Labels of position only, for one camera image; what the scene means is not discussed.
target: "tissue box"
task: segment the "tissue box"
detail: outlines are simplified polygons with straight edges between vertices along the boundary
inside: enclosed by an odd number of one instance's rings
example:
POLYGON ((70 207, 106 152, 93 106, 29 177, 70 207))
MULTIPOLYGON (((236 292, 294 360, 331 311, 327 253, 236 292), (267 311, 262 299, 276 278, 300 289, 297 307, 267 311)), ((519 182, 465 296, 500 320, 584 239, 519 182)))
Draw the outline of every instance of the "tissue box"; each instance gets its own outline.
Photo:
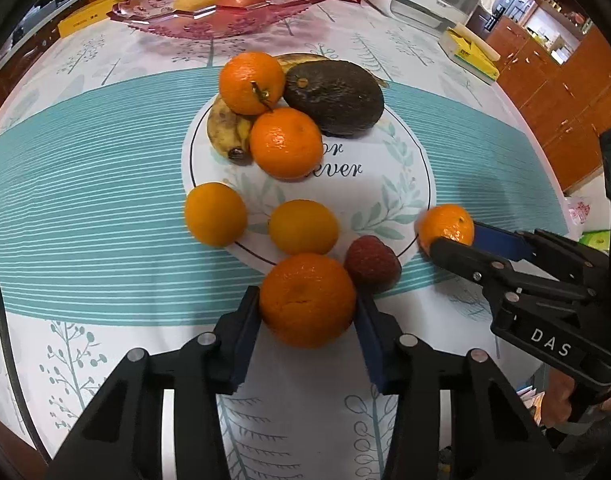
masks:
POLYGON ((475 43, 448 28, 439 38, 439 45, 447 57, 487 84, 499 78, 499 69, 475 43))

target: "yellow box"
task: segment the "yellow box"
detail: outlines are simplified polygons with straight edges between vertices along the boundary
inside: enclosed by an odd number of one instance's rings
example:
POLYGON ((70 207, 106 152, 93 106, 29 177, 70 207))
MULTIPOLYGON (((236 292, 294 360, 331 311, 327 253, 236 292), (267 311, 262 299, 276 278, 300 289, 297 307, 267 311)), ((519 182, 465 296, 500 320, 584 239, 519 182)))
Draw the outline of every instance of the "yellow box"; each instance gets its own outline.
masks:
POLYGON ((439 45, 449 59, 487 84, 494 83, 499 77, 499 69, 476 43, 467 41, 451 28, 441 35, 439 45))
POLYGON ((107 18, 106 14, 112 10, 112 6, 120 1, 122 0, 96 0, 96 2, 81 7, 59 22, 59 34, 62 38, 65 38, 77 30, 92 25, 92 23, 104 20, 107 18))

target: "avocado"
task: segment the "avocado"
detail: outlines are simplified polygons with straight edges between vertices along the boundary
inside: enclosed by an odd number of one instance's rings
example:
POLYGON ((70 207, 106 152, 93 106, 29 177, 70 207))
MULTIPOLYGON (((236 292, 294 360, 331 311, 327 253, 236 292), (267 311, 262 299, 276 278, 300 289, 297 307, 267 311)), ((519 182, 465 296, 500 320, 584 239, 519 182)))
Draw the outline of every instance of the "avocado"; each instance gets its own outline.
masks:
POLYGON ((383 92, 374 76, 349 61, 295 65, 285 75, 283 98, 322 132, 337 136, 367 130, 383 114, 383 92))

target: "yellow package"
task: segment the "yellow package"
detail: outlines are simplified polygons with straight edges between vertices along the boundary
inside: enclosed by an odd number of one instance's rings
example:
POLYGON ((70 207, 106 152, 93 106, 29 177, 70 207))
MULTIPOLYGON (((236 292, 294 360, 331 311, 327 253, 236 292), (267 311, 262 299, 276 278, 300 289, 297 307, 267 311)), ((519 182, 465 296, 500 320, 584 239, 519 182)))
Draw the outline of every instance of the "yellow package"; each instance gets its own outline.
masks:
POLYGON ((59 34, 65 38, 92 23, 104 20, 107 18, 107 13, 112 10, 112 6, 120 1, 122 0, 96 0, 80 8, 59 22, 59 34))

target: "shelf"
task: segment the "shelf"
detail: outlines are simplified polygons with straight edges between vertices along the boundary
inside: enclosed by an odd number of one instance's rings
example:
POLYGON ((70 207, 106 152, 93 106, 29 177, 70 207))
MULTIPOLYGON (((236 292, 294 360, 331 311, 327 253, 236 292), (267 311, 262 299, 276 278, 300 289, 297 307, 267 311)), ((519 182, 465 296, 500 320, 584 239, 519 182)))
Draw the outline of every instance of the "shelf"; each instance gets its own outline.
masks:
POLYGON ((583 41, 585 34, 582 33, 580 27, 575 27, 574 24, 568 20, 562 13, 558 12, 544 0, 534 0, 537 2, 537 5, 541 7, 545 12, 547 12, 550 16, 552 16, 557 22, 563 26, 565 30, 567 30, 570 34, 572 34, 577 40, 583 41))

